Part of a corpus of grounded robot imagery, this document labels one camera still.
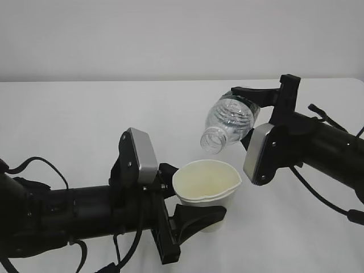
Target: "bottle neck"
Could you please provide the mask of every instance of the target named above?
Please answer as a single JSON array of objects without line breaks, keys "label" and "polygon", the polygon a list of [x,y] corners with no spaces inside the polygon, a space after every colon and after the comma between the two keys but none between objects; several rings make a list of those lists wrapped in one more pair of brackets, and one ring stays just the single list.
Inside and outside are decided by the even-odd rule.
[{"label": "bottle neck", "polygon": [[226,146],[226,134],[218,127],[205,130],[201,138],[201,146],[212,154],[219,153]]}]

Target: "white paper cup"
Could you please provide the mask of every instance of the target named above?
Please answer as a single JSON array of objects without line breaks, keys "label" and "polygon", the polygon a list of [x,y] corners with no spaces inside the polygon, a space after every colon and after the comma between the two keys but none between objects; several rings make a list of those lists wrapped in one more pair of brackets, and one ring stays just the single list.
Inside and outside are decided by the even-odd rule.
[{"label": "white paper cup", "polygon": [[[241,184],[241,177],[230,164],[199,160],[179,169],[172,178],[172,184],[183,205],[224,206],[228,209],[234,192]],[[222,223],[206,227],[203,231],[215,231]]]}]

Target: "table surface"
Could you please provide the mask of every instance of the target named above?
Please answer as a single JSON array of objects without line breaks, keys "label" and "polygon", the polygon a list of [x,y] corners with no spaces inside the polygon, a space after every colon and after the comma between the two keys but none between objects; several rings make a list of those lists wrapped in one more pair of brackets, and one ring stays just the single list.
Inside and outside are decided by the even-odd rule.
[{"label": "table surface", "polygon": [[[278,80],[149,82],[0,83],[1,158],[15,167],[30,156],[51,161],[70,187],[107,184],[118,155],[119,137],[129,127],[149,133],[159,163],[177,167],[198,159],[233,165],[243,178],[224,226],[198,233],[181,246],[180,261],[162,266],[150,231],[126,265],[126,272],[362,272],[364,227],[317,201],[281,169],[265,186],[252,185],[242,171],[239,144],[218,155],[199,145],[209,108],[232,86],[275,88]],[[350,78],[304,79],[296,110],[313,115],[314,103],[355,134],[364,123],[364,83]],[[268,121],[262,109],[257,124]],[[301,173],[327,199],[344,209],[363,209],[355,193],[305,166]],[[30,180],[63,188],[43,163],[23,173]],[[170,213],[178,202],[167,201]],[[119,237],[121,254],[134,234]],[[95,272],[116,260],[111,237],[86,240],[89,256],[82,272]],[[36,257],[14,259],[20,272],[75,272],[80,249],[68,246]]]}]

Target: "cable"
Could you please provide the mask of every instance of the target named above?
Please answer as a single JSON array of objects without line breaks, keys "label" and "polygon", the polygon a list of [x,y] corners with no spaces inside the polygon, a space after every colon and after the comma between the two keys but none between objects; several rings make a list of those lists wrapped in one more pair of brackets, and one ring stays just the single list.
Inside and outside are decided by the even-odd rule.
[{"label": "cable", "polygon": [[119,272],[125,265],[126,263],[131,259],[132,255],[135,253],[137,246],[139,244],[140,238],[142,236],[142,232],[143,232],[143,208],[142,208],[142,199],[140,199],[140,204],[139,204],[140,208],[139,208],[139,221],[138,221],[138,227],[135,233],[135,238],[133,241],[133,244],[131,245],[129,251],[127,252],[127,254],[125,255],[125,257],[121,260],[121,262],[118,263],[117,265],[117,272]]},{"label": "cable", "polygon": [[113,236],[113,241],[114,241],[114,245],[115,245],[115,250],[116,250],[116,256],[118,259],[118,263],[121,262],[121,257],[120,257],[120,250],[119,250],[119,244],[118,244],[118,235],[119,233],[115,233]]},{"label": "cable", "polygon": [[317,199],[319,199],[322,203],[324,203],[326,206],[328,206],[329,208],[335,210],[336,212],[341,213],[342,215],[347,216],[348,212],[339,208],[338,206],[335,206],[334,204],[332,204],[330,201],[326,200],[325,198],[323,198],[321,195],[319,195],[319,193],[317,193],[309,184],[308,182],[305,180],[305,178],[302,177],[301,174],[298,173],[298,171],[293,167],[290,166],[289,167],[291,169],[291,171],[293,172],[293,174],[298,178],[298,180],[300,180],[302,182],[302,184],[306,187],[306,189],[308,189],[310,191],[310,193],[312,193]]},{"label": "cable", "polygon": [[363,133],[364,133],[364,126],[363,126],[363,128],[361,128],[361,130],[359,131],[359,133],[355,137],[359,138]]},{"label": "cable", "polygon": [[6,173],[9,173],[11,175],[16,175],[16,174],[24,171],[25,168],[29,165],[29,163],[31,163],[32,161],[35,161],[35,160],[45,162],[48,166],[50,166],[62,178],[64,184],[66,185],[66,189],[69,189],[68,183],[67,183],[66,179],[64,178],[64,176],[62,175],[62,173],[60,173],[60,171],[58,171],[58,169],[51,162],[45,160],[44,158],[38,157],[38,156],[33,156],[31,158],[28,158],[22,164],[20,164],[18,167],[14,168],[14,169],[6,170]]},{"label": "cable", "polygon": [[315,112],[316,114],[318,114],[322,118],[322,119],[319,119],[318,121],[327,122],[328,124],[335,127],[336,129],[339,129],[339,130],[344,131],[344,132],[348,132],[344,127],[342,127],[336,121],[331,119],[331,117],[329,117],[327,115],[327,113],[325,111],[323,111],[323,109],[318,108],[315,104],[310,104],[308,106],[308,109]]},{"label": "cable", "polygon": [[84,241],[81,240],[75,240],[69,243],[70,245],[74,245],[77,244],[81,247],[81,261],[80,264],[76,270],[76,273],[79,273],[82,269],[82,267],[84,266],[85,262],[86,262],[86,258],[87,258],[87,245]]},{"label": "cable", "polygon": [[0,254],[0,263],[8,273],[19,273],[6,255]]}]

